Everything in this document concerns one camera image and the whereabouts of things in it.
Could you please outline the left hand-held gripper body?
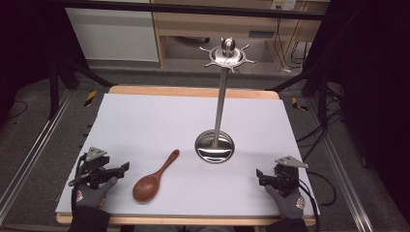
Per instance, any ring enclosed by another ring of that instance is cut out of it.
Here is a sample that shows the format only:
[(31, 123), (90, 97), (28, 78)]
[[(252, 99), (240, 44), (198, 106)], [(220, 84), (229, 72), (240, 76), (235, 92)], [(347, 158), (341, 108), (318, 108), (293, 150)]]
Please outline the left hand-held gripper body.
[(106, 156), (106, 151), (90, 147), (88, 152), (79, 158), (74, 179), (69, 182), (69, 186), (75, 187), (84, 184), (91, 189), (97, 189), (100, 184), (108, 181), (103, 179), (103, 175), (109, 173), (104, 168), (108, 163), (109, 157)]

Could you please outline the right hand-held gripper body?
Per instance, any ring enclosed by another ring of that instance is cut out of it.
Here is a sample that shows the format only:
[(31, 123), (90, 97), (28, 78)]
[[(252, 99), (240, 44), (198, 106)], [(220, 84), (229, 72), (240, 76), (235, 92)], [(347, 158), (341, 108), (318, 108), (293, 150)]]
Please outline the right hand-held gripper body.
[(276, 159), (274, 172), (278, 178), (277, 190), (281, 196), (288, 196), (299, 187), (299, 169), (308, 168), (308, 165), (291, 156)]

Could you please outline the person's right hand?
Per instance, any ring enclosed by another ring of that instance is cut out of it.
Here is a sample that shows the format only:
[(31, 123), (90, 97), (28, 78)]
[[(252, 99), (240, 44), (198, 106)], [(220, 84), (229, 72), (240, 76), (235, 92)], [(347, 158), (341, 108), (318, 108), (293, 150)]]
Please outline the person's right hand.
[(275, 200), (282, 218), (301, 219), (303, 217), (306, 202), (297, 188), (293, 189), (287, 196), (282, 196), (272, 186), (266, 186), (265, 190)]

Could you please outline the person's left hand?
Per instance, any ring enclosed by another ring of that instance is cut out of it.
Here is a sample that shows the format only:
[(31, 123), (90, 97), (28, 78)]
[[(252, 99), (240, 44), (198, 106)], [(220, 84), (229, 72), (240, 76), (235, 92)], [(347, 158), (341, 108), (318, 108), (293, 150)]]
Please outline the person's left hand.
[(99, 209), (106, 194), (117, 184), (116, 177), (110, 178), (100, 188), (90, 188), (84, 184), (79, 185), (74, 192), (74, 207), (91, 207)]

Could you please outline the brown wooden spoon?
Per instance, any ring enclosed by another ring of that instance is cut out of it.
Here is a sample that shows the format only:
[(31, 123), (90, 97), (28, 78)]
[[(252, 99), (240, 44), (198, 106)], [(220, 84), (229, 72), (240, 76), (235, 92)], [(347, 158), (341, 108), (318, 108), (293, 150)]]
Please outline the brown wooden spoon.
[(176, 160), (180, 155), (179, 150), (174, 150), (163, 166), (156, 172), (146, 175), (138, 180), (132, 188), (132, 197), (137, 202), (148, 202), (152, 200), (158, 193), (161, 183), (161, 175), (166, 168)]

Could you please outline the yellow black striped marker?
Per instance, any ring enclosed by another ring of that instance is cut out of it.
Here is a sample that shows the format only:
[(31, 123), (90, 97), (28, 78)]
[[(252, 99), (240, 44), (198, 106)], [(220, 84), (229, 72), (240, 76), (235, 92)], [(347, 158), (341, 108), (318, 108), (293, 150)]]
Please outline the yellow black striped marker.
[(83, 105), (90, 106), (96, 95), (97, 95), (97, 90), (90, 91)]
[(297, 101), (296, 98), (292, 98), (292, 107), (293, 107), (293, 108), (300, 109), (300, 110), (302, 110), (302, 111), (308, 111), (308, 108), (307, 108), (306, 106), (303, 106), (303, 105), (299, 105), (299, 104), (298, 104), (298, 101)]

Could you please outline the steel utensil stand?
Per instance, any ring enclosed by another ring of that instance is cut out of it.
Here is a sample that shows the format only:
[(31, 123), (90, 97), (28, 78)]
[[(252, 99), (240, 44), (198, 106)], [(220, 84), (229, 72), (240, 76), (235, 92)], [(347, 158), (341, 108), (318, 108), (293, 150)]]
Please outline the steel utensil stand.
[(218, 90), (218, 104), (216, 111), (215, 126), (212, 130), (200, 133), (195, 142), (194, 150), (198, 156), (209, 163), (224, 163), (230, 160), (235, 151), (235, 143), (232, 137), (221, 130), (221, 120), (224, 108), (224, 100), (227, 89), (227, 77), (244, 63), (254, 64), (247, 58), (245, 49), (238, 48), (233, 38), (221, 39), (220, 45), (212, 49), (201, 48), (209, 55), (210, 63), (207, 66), (220, 67), (220, 87)]

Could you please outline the black metal stand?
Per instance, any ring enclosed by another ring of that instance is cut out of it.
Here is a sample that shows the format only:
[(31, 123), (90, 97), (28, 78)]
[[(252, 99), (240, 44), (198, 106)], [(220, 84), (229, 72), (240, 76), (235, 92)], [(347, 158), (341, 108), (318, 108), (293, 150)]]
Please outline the black metal stand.
[(302, 81), (303, 79), (306, 80), (306, 83), (302, 90), (304, 97), (312, 97), (314, 93), (319, 92), (317, 117), (319, 122), (322, 125), (326, 126), (328, 123), (326, 107), (328, 81), (326, 75), (322, 71), (319, 71), (317, 68), (309, 68), (305, 71), (302, 71), (300, 74), (284, 81), (278, 86), (269, 88), (269, 91), (278, 93), (285, 88)]
[(79, 82), (75, 76), (75, 73), (82, 73), (86, 77), (94, 80), (103, 87), (115, 86), (108, 80), (91, 72), (88, 68), (85, 68), (75, 61), (69, 58), (55, 58), (49, 64), (49, 93), (50, 93), (50, 112), (49, 119), (56, 116), (58, 109), (60, 108), (59, 102), (59, 82), (61, 80), (67, 89), (76, 89)]

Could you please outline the white cabinet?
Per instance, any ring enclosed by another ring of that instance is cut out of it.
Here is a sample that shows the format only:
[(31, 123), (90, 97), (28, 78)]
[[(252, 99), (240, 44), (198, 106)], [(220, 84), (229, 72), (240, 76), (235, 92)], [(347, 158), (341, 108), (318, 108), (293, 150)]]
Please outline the white cabinet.
[(67, 8), (86, 59), (158, 62), (150, 13)]

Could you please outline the light wooden desk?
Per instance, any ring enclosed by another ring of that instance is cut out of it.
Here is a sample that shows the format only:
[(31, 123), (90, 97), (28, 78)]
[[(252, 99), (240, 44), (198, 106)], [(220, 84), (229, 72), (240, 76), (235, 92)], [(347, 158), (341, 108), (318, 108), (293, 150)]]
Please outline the light wooden desk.
[[(150, 0), (154, 4), (174, 4), (271, 10), (273, 0)], [(293, 11), (324, 14), (330, 0), (297, 0)], [(157, 36), (187, 38), (261, 39), (266, 42), (273, 64), (279, 71), (290, 66), (296, 43), (311, 43), (319, 29), (318, 20), (263, 17), (154, 13)]]

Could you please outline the white power strip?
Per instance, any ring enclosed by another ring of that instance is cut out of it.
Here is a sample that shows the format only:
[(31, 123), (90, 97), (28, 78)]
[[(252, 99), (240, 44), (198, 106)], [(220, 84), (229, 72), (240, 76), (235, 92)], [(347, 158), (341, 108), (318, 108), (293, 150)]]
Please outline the white power strip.
[(293, 11), (297, 0), (273, 0), (272, 10)]

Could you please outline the aluminium floor rail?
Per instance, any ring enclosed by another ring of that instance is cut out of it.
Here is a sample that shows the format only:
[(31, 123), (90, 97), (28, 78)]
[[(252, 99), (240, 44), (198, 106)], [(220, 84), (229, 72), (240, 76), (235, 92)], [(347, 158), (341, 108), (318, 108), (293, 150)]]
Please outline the aluminium floor rail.
[(65, 90), (61, 100), (57, 101), (57, 110), (54, 115), (46, 121), (29, 152), (25, 156), (22, 164), (14, 174), (11, 182), (0, 196), (0, 225), (4, 222), (7, 214), (15, 203), (21, 189), (23, 188), (28, 176), (34, 168), (38, 158), (42, 154), (45, 145), (52, 136), (55, 128), (72, 98), (73, 90)]
[(362, 201), (346, 172), (331, 137), (324, 136), (326, 155), (334, 170), (337, 182), (348, 206), (350, 214), (356, 224), (358, 232), (374, 232), (374, 228), (362, 204)]

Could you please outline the black frame bar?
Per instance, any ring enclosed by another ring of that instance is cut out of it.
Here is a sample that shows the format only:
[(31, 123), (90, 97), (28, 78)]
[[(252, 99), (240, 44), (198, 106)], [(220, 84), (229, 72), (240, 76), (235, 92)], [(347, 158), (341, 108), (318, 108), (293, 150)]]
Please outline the black frame bar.
[(247, 10), (242, 8), (174, 5), (174, 4), (151, 4), (151, 3), (129, 3), (94, 0), (52, 0), (52, 3), (67, 8), (133, 11), (168, 14), (191, 14), (191, 15), (230, 15), (263, 18), (284, 18), (303, 20), (324, 20), (327, 15), (321, 13), (303, 13), (274, 10)]

